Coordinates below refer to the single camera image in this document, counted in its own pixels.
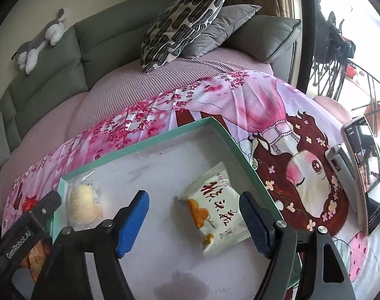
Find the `metal balcony railing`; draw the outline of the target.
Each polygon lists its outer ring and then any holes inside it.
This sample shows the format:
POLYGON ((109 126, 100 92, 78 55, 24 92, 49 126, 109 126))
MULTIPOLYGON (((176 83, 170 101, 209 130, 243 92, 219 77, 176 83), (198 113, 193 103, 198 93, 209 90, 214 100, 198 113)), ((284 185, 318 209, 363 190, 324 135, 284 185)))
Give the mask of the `metal balcony railing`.
POLYGON ((346 123, 365 116, 380 140, 380 16, 368 0, 313 0, 307 94, 346 123))

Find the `white Chinese-text snack packet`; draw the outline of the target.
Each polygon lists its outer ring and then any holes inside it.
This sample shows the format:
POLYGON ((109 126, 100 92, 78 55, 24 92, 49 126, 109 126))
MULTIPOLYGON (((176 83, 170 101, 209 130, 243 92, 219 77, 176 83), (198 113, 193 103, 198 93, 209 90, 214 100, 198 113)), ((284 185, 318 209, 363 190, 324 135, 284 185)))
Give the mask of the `white Chinese-text snack packet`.
POLYGON ((250 238, 240 212, 240 195, 231 186, 222 162, 190 183, 178 195, 200 231, 205 257, 213 257, 250 238))

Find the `plain grey pillow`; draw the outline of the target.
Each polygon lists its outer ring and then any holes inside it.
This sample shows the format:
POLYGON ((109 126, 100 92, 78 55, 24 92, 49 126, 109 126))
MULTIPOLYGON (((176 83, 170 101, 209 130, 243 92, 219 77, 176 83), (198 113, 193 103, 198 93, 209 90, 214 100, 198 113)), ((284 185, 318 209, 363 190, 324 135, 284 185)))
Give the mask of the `plain grey pillow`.
POLYGON ((182 50, 180 57, 193 60, 218 48, 261 8, 253 4, 222 7, 211 25, 182 50))

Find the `pink ribbed sofa cover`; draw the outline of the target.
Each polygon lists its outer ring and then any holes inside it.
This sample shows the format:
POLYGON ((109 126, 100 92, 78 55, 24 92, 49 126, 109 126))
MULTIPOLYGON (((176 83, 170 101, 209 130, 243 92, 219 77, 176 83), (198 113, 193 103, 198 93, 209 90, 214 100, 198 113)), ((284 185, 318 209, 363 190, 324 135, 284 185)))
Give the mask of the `pink ribbed sofa cover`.
POLYGON ((56 106, 29 130, 1 168, 0 224, 14 181, 67 140, 137 102, 235 70, 257 70, 269 75, 273 72, 269 64, 227 48, 217 48, 194 60, 177 58, 149 74, 142 73, 135 60, 106 74, 90 91, 56 106))

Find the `smartphone on stand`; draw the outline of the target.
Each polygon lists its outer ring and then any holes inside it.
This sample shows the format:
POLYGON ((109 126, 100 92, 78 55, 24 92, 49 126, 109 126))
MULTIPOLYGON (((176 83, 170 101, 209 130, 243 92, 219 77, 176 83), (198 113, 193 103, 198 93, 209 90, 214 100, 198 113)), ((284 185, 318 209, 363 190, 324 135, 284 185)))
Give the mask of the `smartphone on stand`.
POLYGON ((365 116, 347 122, 341 135, 356 182, 358 223, 369 236, 380 224, 380 148, 365 116))

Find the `shallow teal-rimmed white tray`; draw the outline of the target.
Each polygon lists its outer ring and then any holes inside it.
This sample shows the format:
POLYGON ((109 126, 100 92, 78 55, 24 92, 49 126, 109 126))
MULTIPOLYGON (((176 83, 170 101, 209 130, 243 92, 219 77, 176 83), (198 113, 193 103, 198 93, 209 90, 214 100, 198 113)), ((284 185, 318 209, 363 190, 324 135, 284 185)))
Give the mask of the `shallow teal-rimmed white tray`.
POLYGON ((178 195, 213 166, 224 164, 235 191, 249 191, 275 218, 280 212, 224 127, 208 117, 90 162, 60 179, 65 198, 83 180, 95 188, 102 217, 111 219, 139 190, 149 211, 132 250, 121 260, 136 299, 253 299, 268 267, 251 239, 214 257, 178 195))

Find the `grey white plush toy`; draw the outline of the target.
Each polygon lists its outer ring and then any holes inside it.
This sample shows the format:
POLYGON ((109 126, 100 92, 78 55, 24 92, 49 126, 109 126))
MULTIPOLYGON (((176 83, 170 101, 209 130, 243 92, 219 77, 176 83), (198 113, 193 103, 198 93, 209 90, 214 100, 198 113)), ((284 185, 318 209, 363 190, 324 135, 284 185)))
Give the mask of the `grey white plush toy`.
POLYGON ((47 23, 43 29, 31 41, 21 44, 12 60, 16 61, 18 70, 24 71, 27 75, 35 69, 39 54, 47 46, 55 46, 59 43, 65 33, 64 19, 65 9, 61 8, 56 14, 56 18, 47 23))

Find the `black white patterned pillow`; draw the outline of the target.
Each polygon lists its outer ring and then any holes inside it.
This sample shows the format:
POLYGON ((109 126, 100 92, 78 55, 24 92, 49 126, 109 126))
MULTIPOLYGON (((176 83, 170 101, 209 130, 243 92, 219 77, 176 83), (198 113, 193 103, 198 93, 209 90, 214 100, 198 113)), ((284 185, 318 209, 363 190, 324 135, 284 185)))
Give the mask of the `black white patterned pillow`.
POLYGON ((141 44, 140 66, 152 72, 176 60, 206 30, 225 0, 177 0, 158 15, 141 44))

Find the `pink anime print blanket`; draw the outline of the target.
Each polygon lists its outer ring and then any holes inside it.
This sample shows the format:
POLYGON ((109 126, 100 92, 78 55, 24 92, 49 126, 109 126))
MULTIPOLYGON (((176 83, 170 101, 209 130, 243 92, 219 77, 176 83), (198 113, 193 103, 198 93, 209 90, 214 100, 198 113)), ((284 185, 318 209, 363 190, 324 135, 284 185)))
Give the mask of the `pink anime print blanket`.
POLYGON ((328 227, 349 264, 356 297, 377 296, 380 226, 373 236, 362 233, 325 157, 341 141, 341 123, 296 88, 257 70, 204 77, 138 101, 67 140, 15 180, 2 231, 64 174, 208 116, 228 131, 289 223, 304 230, 328 227))

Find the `grey green sofa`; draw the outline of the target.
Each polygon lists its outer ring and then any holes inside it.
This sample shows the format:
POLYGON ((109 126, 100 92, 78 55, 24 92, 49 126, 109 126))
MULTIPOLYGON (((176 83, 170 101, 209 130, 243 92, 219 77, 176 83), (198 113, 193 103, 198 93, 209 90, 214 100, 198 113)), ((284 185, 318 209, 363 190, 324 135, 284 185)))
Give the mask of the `grey green sofa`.
MULTIPOLYGON (((146 31, 174 1, 119 3, 74 24, 56 46, 45 48, 33 72, 20 73, 0 100, 0 157, 9 157, 56 106, 91 90, 115 69, 139 61, 146 31)), ((286 79, 301 26, 299 19, 257 12, 219 47, 269 64, 277 76, 286 79)))

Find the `clear-wrapped white round bun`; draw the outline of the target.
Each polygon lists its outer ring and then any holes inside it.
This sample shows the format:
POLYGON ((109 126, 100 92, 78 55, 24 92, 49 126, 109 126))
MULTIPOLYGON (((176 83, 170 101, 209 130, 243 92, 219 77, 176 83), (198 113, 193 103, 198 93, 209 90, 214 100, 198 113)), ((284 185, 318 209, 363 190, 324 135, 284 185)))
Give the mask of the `clear-wrapped white round bun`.
POLYGON ((94 228, 103 218, 101 191, 95 172, 87 171, 67 180, 66 220, 75 230, 94 228))

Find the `red white snack packet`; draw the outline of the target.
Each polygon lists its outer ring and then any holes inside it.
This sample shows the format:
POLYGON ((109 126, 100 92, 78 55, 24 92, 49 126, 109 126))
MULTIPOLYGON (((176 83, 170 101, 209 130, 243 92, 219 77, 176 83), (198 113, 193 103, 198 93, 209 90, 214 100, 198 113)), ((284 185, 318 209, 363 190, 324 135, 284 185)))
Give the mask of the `red white snack packet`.
POLYGON ((50 254, 51 246, 52 244, 49 241, 38 241, 20 263, 20 267, 29 269, 34 283, 37 282, 43 264, 50 254))

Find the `grey phone stand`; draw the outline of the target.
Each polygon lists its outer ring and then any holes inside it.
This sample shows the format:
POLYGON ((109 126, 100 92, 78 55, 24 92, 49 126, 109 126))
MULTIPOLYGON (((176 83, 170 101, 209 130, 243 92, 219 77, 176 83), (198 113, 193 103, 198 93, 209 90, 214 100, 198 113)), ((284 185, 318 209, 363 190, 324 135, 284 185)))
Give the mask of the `grey phone stand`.
POLYGON ((345 143, 343 142, 329 148, 325 152, 325 157, 347 196, 351 210, 354 213, 358 213, 356 198, 358 185, 345 143))

